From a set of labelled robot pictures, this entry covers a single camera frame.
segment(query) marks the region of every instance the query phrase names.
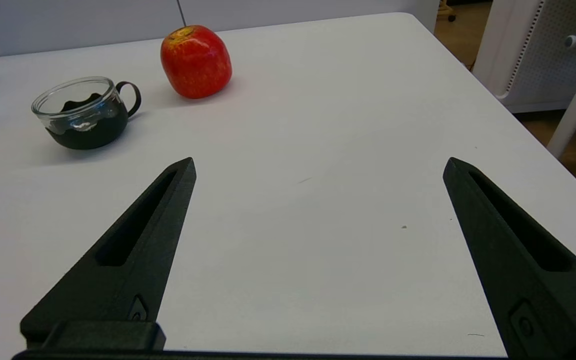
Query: mug handle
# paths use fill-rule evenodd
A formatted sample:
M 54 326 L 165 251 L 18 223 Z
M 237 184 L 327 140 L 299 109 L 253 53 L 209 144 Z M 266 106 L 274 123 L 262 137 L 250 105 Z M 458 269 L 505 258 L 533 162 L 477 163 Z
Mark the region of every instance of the mug handle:
M 132 105 L 132 109 L 128 110 L 128 117 L 131 117 L 134 116 L 134 114 L 137 112 L 137 109 L 139 109 L 139 107 L 141 107 L 142 105 L 142 93 L 139 92 L 139 88 L 137 87 L 137 85 L 128 81 L 117 82 L 117 85 L 115 86 L 117 92 L 121 92 L 122 88 L 126 84 L 130 85 L 134 89 L 134 96 L 135 96 L 134 105 Z

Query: white wall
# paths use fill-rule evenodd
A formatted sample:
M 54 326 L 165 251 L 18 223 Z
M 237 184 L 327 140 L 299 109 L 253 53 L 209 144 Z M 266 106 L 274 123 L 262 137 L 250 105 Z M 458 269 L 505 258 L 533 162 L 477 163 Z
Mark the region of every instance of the white wall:
M 439 0 L 0 0 L 0 57 L 212 30 L 407 12 L 431 32 Z
M 0 0 L 0 56 L 163 38 L 176 0 Z
M 179 0 L 179 4 L 187 25 L 215 31 L 407 12 L 433 32 L 439 0 Z

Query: white table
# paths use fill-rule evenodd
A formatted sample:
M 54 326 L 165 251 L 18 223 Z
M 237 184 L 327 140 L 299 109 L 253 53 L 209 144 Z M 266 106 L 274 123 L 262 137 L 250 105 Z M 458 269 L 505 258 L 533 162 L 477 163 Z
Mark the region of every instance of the white table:
M 574 253 L 576 180 L 413 16 L 219 35 L 231 84 L 192 102 L 158 40 L 0 57 L 0 359 L 185 157 L 198 175 L 158 316 L 167 349 L 505 355 L 446 161 L 478 166 Z M 106 148 L 67 150 L 30 103 L 93 75 L 138 84 L 140 115 Z

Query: perforated panel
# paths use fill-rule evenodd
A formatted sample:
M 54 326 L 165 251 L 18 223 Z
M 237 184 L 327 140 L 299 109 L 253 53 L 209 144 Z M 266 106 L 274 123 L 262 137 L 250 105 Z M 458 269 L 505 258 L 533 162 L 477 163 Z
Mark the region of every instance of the perforated panel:
M 564 40 L 576 35 L 576 0 L 545 0 L 526 30 L 504 104 L 570 101 L 576 91 L 576 48 Z

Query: black handle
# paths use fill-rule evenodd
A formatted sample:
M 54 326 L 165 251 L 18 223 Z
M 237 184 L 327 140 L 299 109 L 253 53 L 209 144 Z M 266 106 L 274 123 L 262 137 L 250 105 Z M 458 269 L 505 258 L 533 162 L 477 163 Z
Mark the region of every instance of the black handle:
M 576 359 L 576 256 L 479 169 L 443 180 L 511 359 Z
M 60 322 L 157 319 L 196 177 L 188 157 L 150 184 L 23 317 L 29 349 Z
M 128 82 L 128 81 L 117 82 L 117 86 L 115 86 L 115 88 L 117 89 L 117 92 L 121 92 L 122 88 L 126 84 L 130 85 L 134 89 L 134 96 L 135 96 L 134 105 L 132 105 L 132 109 L 128 110 L 128 116 L 131 117 L 131 116 L 134 116 L 134 114 L 137 112 L 137 110 L 139 110 L 139 107 L 141 107 L 141 105 L 142 105 L 142 93 L 139 92 L 139 88 L 137 87 L 137 85 L 133 84 L 132 82 Z

